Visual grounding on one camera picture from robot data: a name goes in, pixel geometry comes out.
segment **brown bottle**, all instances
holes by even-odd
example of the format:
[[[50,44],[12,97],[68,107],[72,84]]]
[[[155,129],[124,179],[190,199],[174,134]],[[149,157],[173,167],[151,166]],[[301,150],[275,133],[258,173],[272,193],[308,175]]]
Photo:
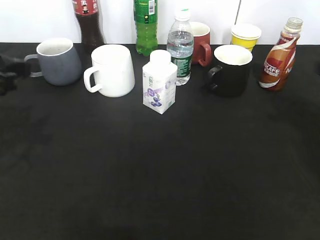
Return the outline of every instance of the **brown bottle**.
[[[296,46],[300,38],[303,21],[289,18],[281,32],[278,43],[271,49],[262,71],[259,84],[269,91],[281,90],[287,82],[296,60]]]
[[[72,0],[74,12],[81,28],[81,42],[86,51],[92,52],[104,45],[99,28],[98,0]]]

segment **green label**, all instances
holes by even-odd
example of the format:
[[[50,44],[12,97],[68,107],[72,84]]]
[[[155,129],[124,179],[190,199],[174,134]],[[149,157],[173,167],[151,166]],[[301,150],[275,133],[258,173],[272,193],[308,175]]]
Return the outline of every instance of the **green label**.
[[[185,58],[171,58],[171,62],[178,66],[178,78],[184,78],[190,74],[192,55]]]
[[[134,20],[140,24],[154,24],[158,19],[158,0],[134,0]]]

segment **blueberry print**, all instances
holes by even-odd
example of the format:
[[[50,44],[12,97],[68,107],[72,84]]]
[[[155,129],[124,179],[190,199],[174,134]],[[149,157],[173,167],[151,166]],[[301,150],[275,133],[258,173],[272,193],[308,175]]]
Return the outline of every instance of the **blueberry print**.
[[[154,92],[151,88],[148,88],[148,94],[149,94],[149,96],[151,96],[151,97],[154,97],[154,96],[155,96],[155,92]]]
[[[155,93],[155,91],[153,91],[152,89],[148,89],[148,94],[151,96],[151,93],[153,93],[153,96],[155,96],[154,98],[153,98],[153,101],[152,102],[150,102],[150,104],[153,106],[153,107],[161,107],[162,106],[162,103],[160,102],[161,101],[161,99],[160,99],[160,95],[159,95],[159,93]]]

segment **plastic bottle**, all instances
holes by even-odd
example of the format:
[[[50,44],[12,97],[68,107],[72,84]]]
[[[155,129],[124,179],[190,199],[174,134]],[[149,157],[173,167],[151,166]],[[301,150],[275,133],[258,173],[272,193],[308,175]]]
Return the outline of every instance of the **plastic bottle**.
[[[134,0],[136,51],[144,56],[158,49],[158,0]]]
[[[166,45],[166,50],[171,54],[172,62],[178,67],[176,81],[178,86],[186,84],[191,75],[194,35],[189,20],[190,10],[183,7],[178,8]]]
[[[296,46],[303,21],[289,18],[278,43],[271,49],[264,62],[260,86],[269,91],[281,90],[287,82],[296,60]]]
[[[81,28],[81,42],[86,51],[92,52],[105,44],[99,28],[98,0],[72,0],[72,3]]]
[[[143,104],[163,114],[176,101],[178,67],[165,50],[155,50],[143,71]]]

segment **red mug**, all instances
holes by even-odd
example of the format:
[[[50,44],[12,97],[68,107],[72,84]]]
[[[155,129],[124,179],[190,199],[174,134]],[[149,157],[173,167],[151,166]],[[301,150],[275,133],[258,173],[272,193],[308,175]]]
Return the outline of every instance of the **red mug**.
[[[213,57],[210,46],[210,27],[197,21],[191,21],[190,25],[194,37],[192,64],[206,67],[211,63]]]

